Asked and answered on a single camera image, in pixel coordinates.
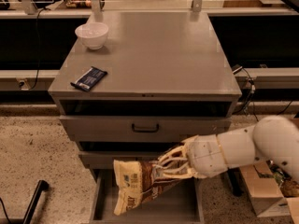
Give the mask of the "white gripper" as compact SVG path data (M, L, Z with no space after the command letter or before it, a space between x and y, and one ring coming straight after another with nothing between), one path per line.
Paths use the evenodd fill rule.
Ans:
M194 177L203 179L228 170L216 134L196 135L183 140L182 143L184 146L174 147L159 157L157 165L171 167L180 161L189 161L190 167L160 168L158 174L163 178L188 179Z

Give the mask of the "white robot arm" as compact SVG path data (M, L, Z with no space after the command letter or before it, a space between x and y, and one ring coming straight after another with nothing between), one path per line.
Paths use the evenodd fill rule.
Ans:
M246 128L190 137L160 157L156 167L167 178L202 179L268 160L299 179L296 120L270 116Z

